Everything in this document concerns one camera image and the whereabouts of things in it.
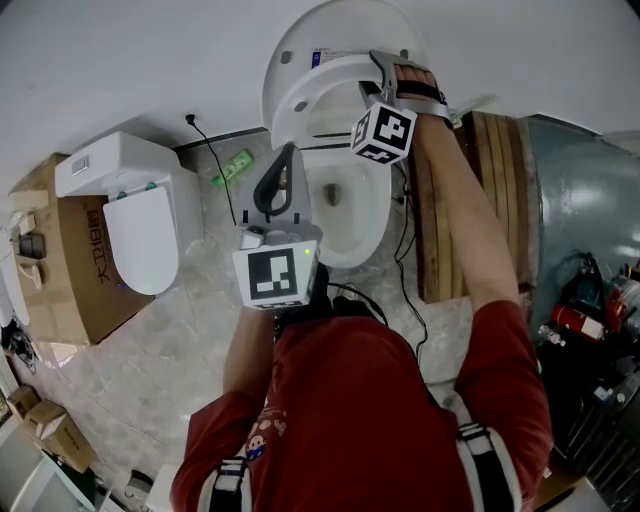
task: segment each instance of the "smart toilet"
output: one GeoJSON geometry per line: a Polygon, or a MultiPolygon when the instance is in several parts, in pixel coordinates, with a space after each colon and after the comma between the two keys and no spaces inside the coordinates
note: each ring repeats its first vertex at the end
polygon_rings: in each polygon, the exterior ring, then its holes
{"type": "Polygon", "coordinates": [[[106,195],[113,259],[127,286],[167,290],[189,247],[204,238],[198,177],[178,156],[123,132],[81,149],[56,167],[56,195],[106,195]]]}
{"type": "Polygon", "coordinates": [[[296,18],[265,74],[263,124],[275,149],[302,151],[313,223],[324,236],[320,262],[364,263],[384,235],[391,166],[355,155],[351,129],[365,112],[360,81],[381,81],[368,50],[408,53],[425,62],[424,40],[398,7],[378,0],[334,0],[296,18]]]}

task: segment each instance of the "shoulder strap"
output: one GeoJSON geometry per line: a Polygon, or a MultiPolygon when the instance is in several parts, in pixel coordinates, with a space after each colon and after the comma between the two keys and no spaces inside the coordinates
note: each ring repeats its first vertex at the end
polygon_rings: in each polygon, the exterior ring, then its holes
{"type": "Polygon", "coordinates": [[[520,483],[500,435],[473,422],[457,393],[447,408],[458,421],[458,454],[467,474],[474,512],[519,512],[520,483]]]}
{"type": "Polygon", "coordinates": [[[198,512],[251,512],[251,483],[244,457],[224,459],[200,492],[198,512]]]}

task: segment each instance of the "marble floor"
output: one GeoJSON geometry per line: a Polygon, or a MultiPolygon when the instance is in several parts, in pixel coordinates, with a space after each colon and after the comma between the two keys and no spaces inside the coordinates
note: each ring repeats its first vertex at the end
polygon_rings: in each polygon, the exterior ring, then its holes
{"type": "MultiPolygon", "coordinates": [[[[269,134],[213,147],[223,163],[243,148],[257,159],[270,150],[269,134]]],[[[215,161],[206,146],[187,150],[180,159],[200,177],[206,237],[188,255],[175,286],[98,346],[38,344],[36,375],[14,361],[23,382],[67,408],[98,454],[93,469],[119,490],[132,469],[155,477],[163,463],[180,463],[190,415],[221,394],[224,357],[241,308],[231,260],[238,231],[224,187],[210,183],[217,174],[215,161]]],[[[399,197],[402,177],[394,173],[394,197],[399,197]]],[[[230,182],[232,196],[241,182],[242,176],[230,182]]],[[[350,281],[374,298],[390,327],[415,346],[422,328],[404,302],[393,261],[403,223],[404,207],[392,201],[375,254],[358,268],[334,271],[332,279],[350,281]]],[[[423,375],[429,382],[453,380],[469,340],[470,303],[424,305],[416,293],[414,250],[405,261],[408,294],[429,329],[421,353],[423,375]]]]}

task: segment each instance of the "red object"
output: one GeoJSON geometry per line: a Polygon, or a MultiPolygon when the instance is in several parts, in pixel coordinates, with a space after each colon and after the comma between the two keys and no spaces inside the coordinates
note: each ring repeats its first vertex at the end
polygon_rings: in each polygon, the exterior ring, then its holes
{"type": "MultiPolygon", "coordinates": [[[[196,511],[204,481],[245,443],[257,457],[249,462],[254,511],[472,510],[455,417],[428,402],[400,336],[369,318],[335,318],[287,328],[275,350],[264,409],[230,393],[191,417],[176,512],[196,511]]],[[[504,439],[528,503],[552,438],[514,303],[475,314],[456,389],[474,420],[504,439]]]]}
{"type": "Polygon", "coordinates": [[[589,341],[600,341],[604,333],[604,327],[600,322],[562,304],[555,305],[551,319],[589,341]]]}

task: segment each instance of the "wooden board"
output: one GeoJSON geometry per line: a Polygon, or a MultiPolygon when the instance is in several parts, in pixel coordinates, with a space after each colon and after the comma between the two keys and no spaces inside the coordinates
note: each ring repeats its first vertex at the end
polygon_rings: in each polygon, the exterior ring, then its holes
{"type": "Polygon", "coordinates": [[[439,299],[443,301],[453,298],[453,251],[447,209],[438,180],[435,177],[433,178],[433,197],[438,234],[438,288],[440,290],[438,295],[439,299]]]}
{"type": "MultiPolygon", "coordinates": [[[[526,283],[527,179],[517,123],[510,118],[473,112],[463,118],[456,138],[505,229],[518,282],[526,283]]],[[[430,304],[468,295],[453,248],[444,198],[426,155],[417,146],[411,163],[419,296],[430,304]]]]}
{"type": "Polygon", "coordinates": [[[475,137],[475,147],[478,152],[478,160],[480,164],[480,173],[482,179],[482,188],[484,188],[487,198],[496,209],[496,186],[493,177],[493,161],[491,159],[491,147],[489,146],[489,134],[487,133],[487,124],[482,112],[472,112],[471,119],[473,121],[473,134],[475,137]]]}
{"type": "Polygon", "coordinates": [[[418,296],[425,303],[439,301],[438,236],[436,227],[433,178],[427,156],[414,146],[409,175],[413,199],[416,255],[418,261],[418,296]]]}
{"type": "MultiPolygon", "coordinates": [[[[460,149],[464,153],[466,159],[471,162],[472,158],[469,154],[470,147],[467,141],[467,130],[465,129],[465,125],[455,130],[456,139],[458,144],[460,145],[460,149]]],[[[453,239],[451,240],[451,257],[452,260],[452,270],[451,270],[451,297],[454,299],[459,299],[467,295],[465,293],[465,285],[464,285],[464,274],[462,273],[462,265],[460,264],[460,258],[456,254],[455,248],[453,246],[453,239]]]]}
{"type": "Polygon", "coordinates": [[[527,171],[522,154],[522,140],[515,119],[507,120],[511,153],[513,155],[516,194],[518,198],[518,255],[516,258],[516,273],[518,283],[528,283],[529,276],[529,200],[527,195],[527,171]]]}
{"type": "Polygon", "coordinates": [[[502,161],[502,145],[498,132],[498,121],[493,114],[485,114],[487,133],[489,134],[489,147],[491,148],[491,162],[493,163],[493,178],[496,194],[496,214],[504,235],[509,236],[509,210],[507,206],[507,185],[504,175],[504,162],[502,161]]]}
{"type": "Polygon", "coordinates": [[[511,138],[505,116],[497,116],[500,145],[502,146],[502,161],[504,162],[504,181],[507,192],[507,210],[509,212],[509,230],[507,240],[513,268],[518,264],[518,191],[516,189],[515,166],[511,150],[511,138]]]}

